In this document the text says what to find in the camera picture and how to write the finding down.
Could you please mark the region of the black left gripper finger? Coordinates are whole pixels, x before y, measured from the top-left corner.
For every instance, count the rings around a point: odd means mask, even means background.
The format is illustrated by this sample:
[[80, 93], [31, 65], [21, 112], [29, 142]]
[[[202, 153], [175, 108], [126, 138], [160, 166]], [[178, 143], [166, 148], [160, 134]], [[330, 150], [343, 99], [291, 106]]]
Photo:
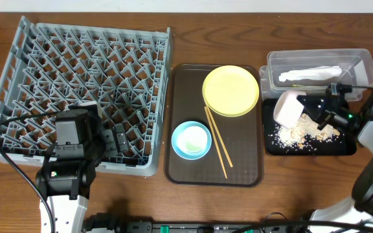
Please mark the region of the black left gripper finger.
[[113, 135], [115, 138], [115, 144], [118, 151], [128, 151], [128, 140], [126, 137], [126, 132], [122, 124], [115, 124], [113, 126]]
[[115, 138], [116, 136], [112, 129], [105, 129], [102, 131], [102, 140], [105, 143], [104, 157], [112, 157], [118, 154]]

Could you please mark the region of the white pinkish bowl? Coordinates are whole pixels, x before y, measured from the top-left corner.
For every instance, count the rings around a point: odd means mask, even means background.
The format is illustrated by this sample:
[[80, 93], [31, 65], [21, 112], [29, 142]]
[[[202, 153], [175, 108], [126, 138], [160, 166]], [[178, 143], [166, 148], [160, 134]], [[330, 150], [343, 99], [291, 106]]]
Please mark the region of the white pinkish bowl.
[[306, 96], [306, 93], [287, 90], [281, 94], [273, 111], [273, 119], [276, 123], [285, 128], [293, 128], [297, 124], [304, 109], [297, 100], [298, 96]]

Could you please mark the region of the white napkin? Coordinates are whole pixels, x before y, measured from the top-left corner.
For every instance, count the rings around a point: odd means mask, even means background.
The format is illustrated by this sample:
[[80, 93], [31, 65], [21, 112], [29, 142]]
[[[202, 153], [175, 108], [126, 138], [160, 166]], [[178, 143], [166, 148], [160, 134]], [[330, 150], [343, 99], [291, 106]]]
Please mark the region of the white napkin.
[[278, 77], [278, 80], [280, 82], [301, 80], [323, 81], [330, 78], [338, 77], [341, 75], [341, 73], [342, 68], [340, 68], [339, 66], [320, 66], [309, 69], [283, 72]]

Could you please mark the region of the rice and scraps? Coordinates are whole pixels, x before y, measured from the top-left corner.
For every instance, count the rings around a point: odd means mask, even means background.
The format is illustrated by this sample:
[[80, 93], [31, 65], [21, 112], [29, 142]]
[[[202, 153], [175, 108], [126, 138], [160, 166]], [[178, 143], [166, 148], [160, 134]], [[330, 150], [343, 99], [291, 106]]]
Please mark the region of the rice and scraps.
[[330, 125], [323, 129], [317, 127], [318, 124], [303, 113], [292, 128], [276, 124], [274, 133], [269, 135], [273, 139], [271, 144], [287, 151], [290, 149], [317, 151], [318, 147], [313, 145], [314, 142], [335, 142], [341, 136], [341, 133]]

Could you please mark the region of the light blue bowl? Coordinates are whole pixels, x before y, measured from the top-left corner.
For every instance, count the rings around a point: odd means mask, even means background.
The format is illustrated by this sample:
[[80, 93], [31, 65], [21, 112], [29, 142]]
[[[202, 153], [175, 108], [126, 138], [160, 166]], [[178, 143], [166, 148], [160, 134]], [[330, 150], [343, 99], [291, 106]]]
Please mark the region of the light blue bowl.
[[[190, 127], [190, 126], [199, 126], [199, 127], [203, 128], [207, 133], [207, 145], [206, 145], [205, 149], [201, 152], [188, 154], [188, 153], [182, 152], [177, 146], [178, 136], [180, 135], [180, 133], [184, 129], [186, 129], [187, 127]], [[212, 135], [211, 135], [208, 127], [206, 127], [204, 124], [202, 124], [200, 122], [196, 122], [196, 121], [186, 121], [186, 122], [181, 123], [180, 125], [178, 125], [174, 129], [174, 132], [172, 133], [172, 137], [171, 137], [171, 143], [172, 143], [173, 150], [175, 151], [175, 153], [178, 156], [180, 156], [183, 159], [193, 161], [193, 160], [198, 160], [198, 159], [204, 157], [209, 152], [209, 149], [212, 146]]]

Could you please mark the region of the patterned wooden chopstick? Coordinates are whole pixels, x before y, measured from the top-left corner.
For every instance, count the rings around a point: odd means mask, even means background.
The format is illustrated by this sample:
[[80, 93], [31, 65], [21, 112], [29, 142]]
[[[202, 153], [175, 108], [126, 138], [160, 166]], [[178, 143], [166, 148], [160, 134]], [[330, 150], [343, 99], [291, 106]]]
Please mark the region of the patterned wooden chopstick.
[[214, 143], [215, 143], [216, 152], [217, 152], [217, 154], [218, 154], [218, 158], [219, 158], [219, 161], [220, 161], [220, 164], [221, 164], [221, 168], [222, 168], [222, 171], [223, 171], [224, 177], [227, 179], [227, 178], [228, 178], [228, 177], [227, 177], [227, 172], [226, 172], [226, 170], [225, 170], [225, 165], [224, 165], [224, 162], [223, 162], [223, 158], [222, 158], [222, 156], [221, 156], [221, 151], [220, 151], [220, 147], [219, 147], [219, 145], [218, 145], [218, 140], [217, 140], [217, 138], [216, 138], [216, 134], [215, 134], [215, 132], [214, 132], [213, 129], [212, 129], [212, 126], [211, 126], [211, 124], [210, 124], [210, 121], [209, 121], [209, 126], [210, 126], [210, 132], [212, 133], [212, 138], [213, 138], [213, 141], [214, 141]]

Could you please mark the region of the plain wooden chopstick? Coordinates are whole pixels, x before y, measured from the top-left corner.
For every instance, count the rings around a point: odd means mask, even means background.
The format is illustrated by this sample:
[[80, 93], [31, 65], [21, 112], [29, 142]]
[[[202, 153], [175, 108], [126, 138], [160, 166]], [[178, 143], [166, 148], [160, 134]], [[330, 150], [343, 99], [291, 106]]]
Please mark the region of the plain wooden chopstick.
[[207, 112], [207, 114], [208, 114], [208, 120], [210, 121], [210, 124], [211, 124], [211, 126], [212, 126], [212, 129], [213, 129], [213, 131], [215, 132], [215, 134], [217, 134], [218, 141], [219, 141], [220, 144], [221, 144], [221, 147], [222, 147], [222, 149], [223, 149], [223, 151], [224, 151], [224, 154], [225, 154], [225, 156], [226, 156], [226, 158], [227, 158], [227, 161], [228, 161], [228, 163], [229, 163], [229, 166], [232, 168], [232, 167], [233, 167], [233, 163], [232, 163], [232, 161], [231, 161], [231, 158], [230, 158], [230, 156], [229, 156], [229, 153], [228, 153], [228, 151], [227, 151], [227, 148], [226, 148], [226, 146], [225, 146], [225, 143], [224, 143], [224, 140], [223, 140], [223, 138], [222, 138], [222, 136], [221, 136], [221, 133], [220, 133], [220, 131], [219, 131], [219, 129], [218, 129], [218, 126], [217, 126], [217, 124], [216, 124], [216, 121], [215, 121], [214, 117], [212, 116], [211, 110], [210, 110], [209, 107], [207, 107], [207, 106], [205, 106], [205, 110], [206, 110], [206, 112]]

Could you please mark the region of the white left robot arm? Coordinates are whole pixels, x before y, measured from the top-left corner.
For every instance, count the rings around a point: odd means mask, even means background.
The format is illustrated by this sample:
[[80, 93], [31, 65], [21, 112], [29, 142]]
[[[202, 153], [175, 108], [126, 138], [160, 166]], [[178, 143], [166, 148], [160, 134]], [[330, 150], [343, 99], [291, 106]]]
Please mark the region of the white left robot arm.
[[102, 126], [100, 104], [91, 101], [61, 111], [55, 119], [57, 142], [45, 157], [36, 182], [40, 201], [42, 232], [81, 232], [88, 207], [90, 185], [96, 167], [119, 151], [111, 129]]

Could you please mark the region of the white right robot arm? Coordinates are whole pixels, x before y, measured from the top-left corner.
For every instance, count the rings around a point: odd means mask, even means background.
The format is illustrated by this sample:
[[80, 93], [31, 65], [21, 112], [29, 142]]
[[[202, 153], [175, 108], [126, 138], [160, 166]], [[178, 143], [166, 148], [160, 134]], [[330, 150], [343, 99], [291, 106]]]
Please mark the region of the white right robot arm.
[[[322, 95], [306, 94], [302, 91], [285, 91], [280, 95], [278, 99], [268, 99], [263, 103], [262, 110], [262, 128], [264, 132], [264, 143], [266, 150], [270, 154], [284, 155], [284, 148], [290, 148], [292, 146], [285, 146], [284, 142], [275, 142], [276, 139], [267, 138], [267, 133], [272, 133], [273, 128], [281, 127], [281, 129], [295, 129], [297, 122], [300, 122], [302, 118], [309, 117], [318, 126], [314, 126], [314, 129], [321, 130], [326, 126], [332, 126], [335, 129], [341, 130], [345, 134], [345, 141], [348, 138], [357, 137], [357, 141], [363, 146], [367, 147], [373, 153], [373, 87], [365, 86], [349, 86], [341, 85], [337, 87], [338, 90], [332, 91], [333, 87], [330, 86], [326, 89], [326, 93]], [[370, 89], [370, 94], [367, 101], [361, 107], [360, 112], [353, 113], [346, 108], [344, 104], [344, 97], [346, 93], [352, 91], [352, 89]], [[261, 126], [256, 126], [255, 129], [250, 129], [245, 126], [244, 129], [249, 129], [249, 133], [256, 133], [256, 129], [261, 129]], [[175, 129], [172, 134], [172, 138], [179, 136], [181, 133], [177, 133], [179, 130]], [[238, 133], [238, 136], [232, 136], [232, 139], [238, 140], [236, 146], [233, 149], [237, 149], [238, 155], [241, 156], [238, 162], [241, 164], [234, 170], [236, 177], [244, 177], [243, 172], [253, 172], [256, 177], [254, 181], [250, 181], [249, 186], [253, 186], [258, 178], [261, 178], [259, 172], [262, 172], [262, 162], [258, 161], [262, 159], [262, 152], [259, 149], [261, 147], [261, 136], [257, 136], [257, 139], [250, 139], [250, 134]], [[210, 168], [215, 168], [215, 161], [209, 161], [210, 151], [206, 152], [204, 156], [199, 159], [198, 155], [186, 155], [181, 156], [181, 147], [176, 146], [175, 142], [172, 142], [172, 149], [168, 154], [168, 161], [166, 163], [166, 174], [167, 177], [174, 183], [177, 184], [201, 184], [207, 183], [216, 185], [216, 181], [193, 181], [192, 178], [215, 178], [215, 173], [210, 172]], [[367, 164], [362, 171], [361, 175], [357, 178], [356, 183], [352, 189], [353, 210], [363, 213], [366, 212], [373, 216], [373, 158]], [[259, 232], [266, 232], [268, 228], [272, 230], [285, 230], [286, 232], [311, 232], [308, 227], [333, 227], [339, 228], [332, 232], [347, 232], [348, 230], [356, 230], [359, 232], [366, 232], [367, 229], [373, 229], [372, 227], [366, 226], [366, 224], [373, 224], [371, 220], [361, 220], [358, 223], [337, 223], [336, 220], [325, 220], [324, 217], [330, 216], [330, 214], [336, 213], [339, 209], [333, 207], [316, 210], [312, 213], [309, 220], [298, 220], [298, 221], [279, 221], [279, 222], [265, 222], [262, 221], [257, 225], [250, 227], [244, 227], [238, 232], [250, 232], [253, 230], [259, 230]]]

